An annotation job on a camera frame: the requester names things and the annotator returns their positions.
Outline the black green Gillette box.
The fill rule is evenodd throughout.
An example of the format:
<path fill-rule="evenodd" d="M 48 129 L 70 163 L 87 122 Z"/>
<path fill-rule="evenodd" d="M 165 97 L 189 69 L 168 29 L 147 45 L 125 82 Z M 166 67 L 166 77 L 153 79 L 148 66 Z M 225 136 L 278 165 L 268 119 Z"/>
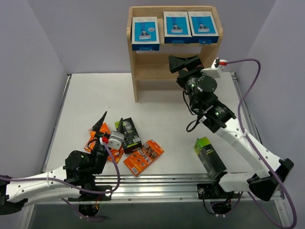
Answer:
<path fill-rule="evenodd" d="M 227 169 L 207 137 L 197 138 L 193 149 L 210 178 Z"/>
<path fill-rule="evenodd" d="M 131 117 L 122 120 L 124 142 L 122 149 L 125 154 L 141 149 L 142 142 Z"/>

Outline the blue Harry's razor box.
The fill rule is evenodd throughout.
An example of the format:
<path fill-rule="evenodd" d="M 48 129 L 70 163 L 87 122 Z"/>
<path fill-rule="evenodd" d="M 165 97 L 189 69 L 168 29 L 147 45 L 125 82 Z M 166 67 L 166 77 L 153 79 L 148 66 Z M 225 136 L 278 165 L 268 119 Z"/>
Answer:
<path fill-rule="evenodd" d="M 192 43 L 212 44 L 219 40 L 218 29 L 211 11 L 188 12 Z"/>
<path fill-rule="evenodd" d="M 186 11 L 164 11 L 164 43 L 189 44 L 192 34 Z"/>

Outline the white Harry's razor blister pack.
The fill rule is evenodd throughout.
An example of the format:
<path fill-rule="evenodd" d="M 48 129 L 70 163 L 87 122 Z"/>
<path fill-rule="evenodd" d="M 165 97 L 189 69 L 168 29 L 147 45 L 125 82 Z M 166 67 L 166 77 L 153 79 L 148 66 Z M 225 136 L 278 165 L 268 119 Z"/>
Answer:
<path fill-rule="evenodd" d="M 159 51 L 157 17 L 133 17 L 131 37 L 133 51 Z"/>

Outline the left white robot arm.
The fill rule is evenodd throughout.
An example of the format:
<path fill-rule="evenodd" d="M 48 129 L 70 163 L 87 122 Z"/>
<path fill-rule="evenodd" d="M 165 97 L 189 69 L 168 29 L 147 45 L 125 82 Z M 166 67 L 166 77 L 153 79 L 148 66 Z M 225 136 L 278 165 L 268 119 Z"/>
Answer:
<path fill-rule="evenodd" d="M 120 185 L 120 172 L 117 171 L 115 187 L 97 186 L 96 175 L 103 172 L 111 149 L 119 150 L 124 142 L 123 120 L 119 120 L 115 131 L 100 131 L 105 115 L 92 127 L 96 133 L 94 147 L 90 152 L 73 150 L 65 159 L 64 165 L 31 177 L 0 177 L 0 213 L 14 214 L 24 206 L 40 201 L 63 199 L 65 201 L 109 200 Z"/>

